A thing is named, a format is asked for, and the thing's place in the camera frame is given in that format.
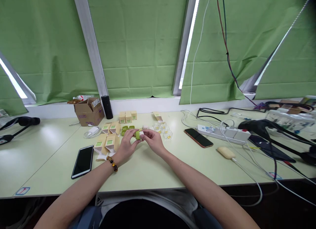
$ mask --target brown beaded bracelet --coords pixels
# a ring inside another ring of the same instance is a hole
[[[113,161],[112,157],[107,156],[106,159],[110,161],[110,163],[111,163],[112,166],[114,167],[114,171],[117,172],[117,171],[118,171],[118,167],[117,167],[117,165],[115,164],[115,162]]]

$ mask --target desk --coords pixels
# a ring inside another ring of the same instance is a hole
[[[12,197],[22,185],[72,136],[77,118],[41,120],[10,143],[0,145],[0,198]],[[0,132],[14,134],[22,127],[15,124]]]
[[[254,113],[239,111],[239,113],[253,116],[256,118],[264,118],[263,113]],[[212,179],[220,186],[238,185],[238,184],[253,184],[252,179],[246,175],[233,161],[225,159],[216,151],[217,147],[227,146],[232,149],[226,141],[211,138],[209,140],[214,143],[213,147],[201,148],[191,138],[189,138],[183,131],[187,127],[181,122],[183,117],[182,112],[165,112],[160,113],[163,120],[167,122],[173,137],[171,140],[164,140],[165,147],[177,156],[182,161],[194,167],[208,178]],[[241,119],[231,117],[230,115],[214,115],[219,119],[234,119],[236,126]],[[118,116],[114,116],[111,121],[118,120]],[[152,113],[138,114],[138,119],[133,121],[131,125],[140,128],[143,124],[153,125],[156,121]],[[191,126],[197,125],[197,121],[187,119],[186,123]],[[97,138],[84,139],[83,134],[89,127],[80,127],[70,139],[24,184],[23,187],[31,187],[25,196],[44,196],[44,195],[59,195],[62,194],[69,186],[76,180],[71,179],[73,166],[76,161],[78,150],[82,147],[93,145]],[[298,143],[294,140],[287,141],[285,139],[277,138],[278,141],[292,145],[293,148],[302,152],[308,150],[308,146]],[[247,158],[246,148],[237,144],[234,146],[242,152]],[[298,162],[295,166],[302,171],[306,176],[316,177],[315,167],[303,163],[294,154],[285,151],[286,154],[295,158]],[[240,157],[236,153],[236,158],[259,183],[272,182],[268,176],[259,171],[256,167],[248,161]],[[265,167],[269,172],[274,171],[273,160],[255,153],[256,160]],[[94,153],[93,165],[95,168],[99,166],[100,162],[95,162],[97,154]],[[278,165],[278,174],[283,179],[299,179],[298,174],[292,170]],[[125,191],[125,190],[144,190],[144,189],[175,189],[183,188],[184,185],[180,182],[177,176],[172,172],[169,166],[156,154],[154,154],[146,142],[140,143],[131,159],[120,167],[118,173],[113,174],[106,183],[101,187],[99,192],[110,191]]]

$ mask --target smartphone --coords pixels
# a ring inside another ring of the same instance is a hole
[[[251,135],[249,137],[249,141],[251,141],[254,145],[260,148],[261,151],[263,151],[265,154],[267,154],[269,157],[274,157],[276,160],[281,160],[281,161],[288,161],[291,163],[295,163],[296,161],[286,155],[284,152],[281,150],[277,149],[275,146],[272,145],[272,151],[271,152],[271,146],[268,141],[266,141],[264,138],[257,136],[257,135]]]
[[[186,129],[184,132],[189,135],[194,141],[197,142],[201,147],[207,148],[207,147],[212,147],[213,143],[208,140],[206,137],[203,135],[199,134],[196,130],[194,129]]]
[[[92,168],[93,146],[81,148],[78,152],[75,167],[72,172],[72,179],[87,174]]]

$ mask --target hand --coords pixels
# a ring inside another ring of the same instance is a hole
[[[131,144],[131,138],[137,131],[139,131],[139,129],[129,129],[125,132],[125,135],[121,141],[121,145],[112,157],[113,161],[118,166],[128,161],[128,158],[135,152],[137,144],[141,142],[141,140],[136,140],[133,144]]]
[[[160,133],[155,132],[154,130],[144,129],[144,135],[141,135],[141,139],[145,140],[150,148],[158,156],[162,157],[165,153],[168,153],[168,150],[164,147],[162,143]]]

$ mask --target power strip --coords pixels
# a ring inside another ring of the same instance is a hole
[[[204,125],[197,125],[197,131],[200,134],[207,135],[207,136],[210,136],[210,137],[214,137],[214,138],[218,138],[218,139],[227,141],[226,138],[220,132],[218,127],[216,127],[214,129],[212,127],[210,128],[210,127],[207,127],[207,126],[204,126]],[[234,127],[227,127],[223,131],[224,131],[225,135],[226,135],[226,132],[227,132],[228,135],[231,136],[231,137],[226,136],[227,139],[230,142],[237,143],[239,145],[245,145],[247,139],[251,135],[250,132],[248,132],[248,131],[244,131],[244,130],[241,130],[241,129],[236,129]]]

